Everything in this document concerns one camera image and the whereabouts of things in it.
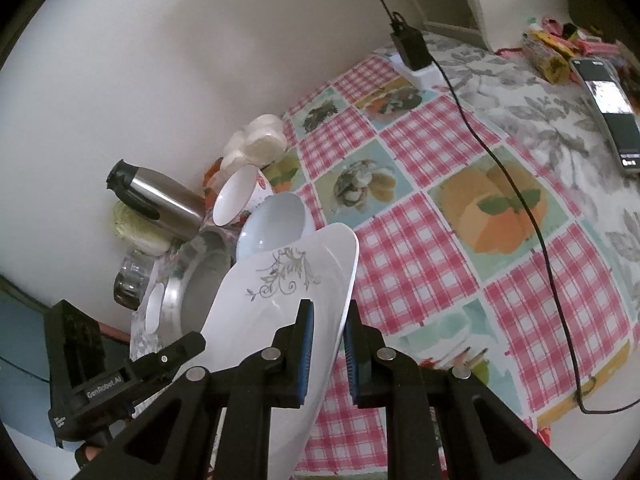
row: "red checkered tablecloth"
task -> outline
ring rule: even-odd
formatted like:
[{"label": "red checkered tablecloth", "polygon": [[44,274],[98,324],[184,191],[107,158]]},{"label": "red checkered tablecloth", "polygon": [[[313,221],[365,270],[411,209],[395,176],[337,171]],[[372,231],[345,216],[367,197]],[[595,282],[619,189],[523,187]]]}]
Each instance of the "red checkered tablecloth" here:
[{"label": "red checkered tablecloth", "polygon": [[[580,373],[599,385],[640,338],[609,254],[554,174],[468,110],[531,200]],[[343,222],[358,235],[363,321],[423,365],[471,366],[533,430],[570,409],[568,349],[537,239],[444,89],[419,91],[369,56],[284,118],[290,149],[267,173],[279,186],[289,179],[316,228]],[[385,470],[385,415],[352,405],[340,354],[296,476]]]}]

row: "white plate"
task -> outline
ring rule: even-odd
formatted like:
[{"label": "white plate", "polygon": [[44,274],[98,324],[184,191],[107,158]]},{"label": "white plate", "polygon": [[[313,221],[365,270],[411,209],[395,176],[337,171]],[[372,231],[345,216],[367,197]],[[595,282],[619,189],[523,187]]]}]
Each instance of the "white plate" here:
[{"label": "white plate", "polygon": [[300,300],[314,302],[308,393],[299,410],[271,412],[270,480],[293,474],[318,418],[347,317],[358,252],[354,232],[344,224],[331,224],[286,248],[235,264],[202,328],[205,351],[176,375],[196,365],[212,372],[237,366],[269,346],[277,329],[295,322]]}]

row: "electric kettle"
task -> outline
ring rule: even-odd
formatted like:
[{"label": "electric kettle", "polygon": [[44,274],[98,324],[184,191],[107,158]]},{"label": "electric kettle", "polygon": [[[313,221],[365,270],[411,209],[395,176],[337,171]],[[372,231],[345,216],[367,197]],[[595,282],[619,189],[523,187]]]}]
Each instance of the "electric kettle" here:
[{"label": "electric kettle", "polygon": [[132,166],[124,160],[110,171],[107,189],[178,240],[191,240],[204,220],[203,197],[158,171]]}]

